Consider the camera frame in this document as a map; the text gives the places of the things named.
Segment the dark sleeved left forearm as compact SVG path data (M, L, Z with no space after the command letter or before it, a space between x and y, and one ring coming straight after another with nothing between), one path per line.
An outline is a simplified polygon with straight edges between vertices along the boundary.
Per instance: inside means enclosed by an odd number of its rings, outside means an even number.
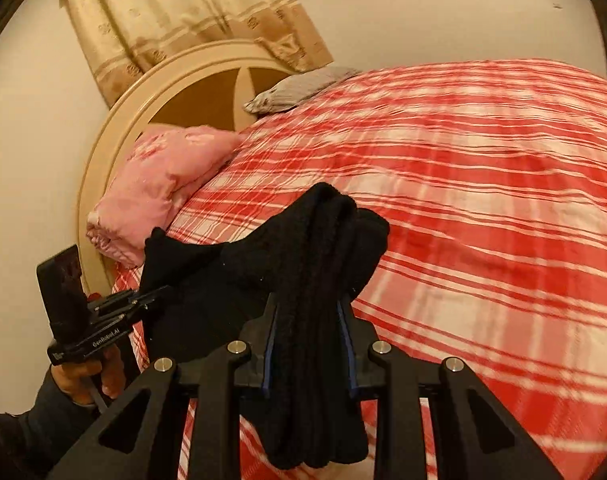
M33 408L0 413L0 479L44 479L99 417L94 405L79 405L45 374Z

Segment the person's left hand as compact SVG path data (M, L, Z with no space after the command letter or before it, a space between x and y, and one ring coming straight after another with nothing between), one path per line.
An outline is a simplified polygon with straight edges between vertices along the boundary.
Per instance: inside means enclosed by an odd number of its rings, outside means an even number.
M83 363L62 363L50 368L57 387L75 403L82 406L95 404L95 395L90 388L94 376L100 378L100 390L109 399L116 399L125 389L124 364L120 350L110 346L98 359Z

